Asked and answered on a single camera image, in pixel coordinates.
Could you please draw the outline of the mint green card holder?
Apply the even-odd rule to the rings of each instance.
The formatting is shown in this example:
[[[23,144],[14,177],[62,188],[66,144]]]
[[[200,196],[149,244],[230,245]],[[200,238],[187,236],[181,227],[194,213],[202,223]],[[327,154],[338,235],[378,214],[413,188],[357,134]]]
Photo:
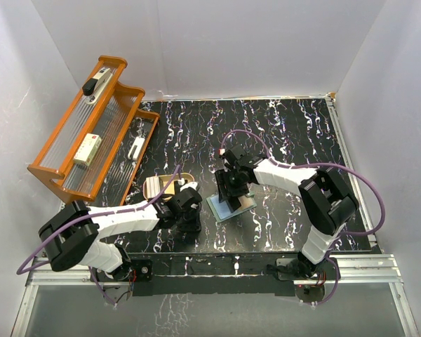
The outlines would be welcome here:
[[[228,201],[219,202],[219,196],[217,194],[207,197],[206,202],[215,220],[221,223],[254,209],[257,206],[254,196],[253,193],[248,193],[239,197],[240,207],[235,210],[230,207]]]

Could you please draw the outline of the tan oval wooden tray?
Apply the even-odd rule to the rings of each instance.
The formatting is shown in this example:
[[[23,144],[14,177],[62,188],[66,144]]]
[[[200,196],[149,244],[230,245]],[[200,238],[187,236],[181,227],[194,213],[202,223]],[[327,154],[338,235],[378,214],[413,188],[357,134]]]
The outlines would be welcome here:
[[[168,184],[170,181],[172,175],[162,175],[158,176],[161,180],[161,191],[164,189],[164,187]],[[189,173],[177,173],[174,175],[172,182],[168,185],[168,187],[165,189],[162,199],[164,201],[168,201],[173,197],[173,195],[179,190],[178,187],[178,180],[184,178],[186,180],[195,181],[194,177]]]

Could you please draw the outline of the orange wooden shelf rack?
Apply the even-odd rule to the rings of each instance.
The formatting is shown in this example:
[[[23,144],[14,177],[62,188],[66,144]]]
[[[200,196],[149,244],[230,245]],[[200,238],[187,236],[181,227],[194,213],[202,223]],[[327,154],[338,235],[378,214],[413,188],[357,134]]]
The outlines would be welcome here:
[[[159,122],[144,89],[121,84],[125,59],[101,55],[27,169],[64,203],[120,206]]]

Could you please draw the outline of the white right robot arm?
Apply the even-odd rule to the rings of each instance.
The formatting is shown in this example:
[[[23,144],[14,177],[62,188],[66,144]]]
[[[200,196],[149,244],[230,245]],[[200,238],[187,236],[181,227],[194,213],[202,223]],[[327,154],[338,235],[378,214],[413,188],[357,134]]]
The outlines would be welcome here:
[[[277,270],[305,279],[322,273],[330,247],[359,209],[357,198],[338,171],[332,167],[292,168],[264,154],[250,155],[240,145],[220,150],[219,156],[225,167],[215,172],[218,193],[208,198],[215,217],[231,218],[248,209],[251,184],[299,196],[311,228],[297,258]]]

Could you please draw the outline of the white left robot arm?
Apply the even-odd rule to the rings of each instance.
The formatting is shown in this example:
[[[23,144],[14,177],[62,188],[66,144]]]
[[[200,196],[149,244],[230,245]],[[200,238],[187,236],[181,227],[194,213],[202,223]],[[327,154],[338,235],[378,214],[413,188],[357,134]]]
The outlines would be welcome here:
[[[186,183],[168,201],[114,207],[87,206],[83,201],[67,204],[39,230],[54,272],[76,265],[100,269],[114,280],[129,278],[131,259],[120,244],[107,244],[107,237],[131,233],[176,229],[199,231],[202,197],[198,183]]]

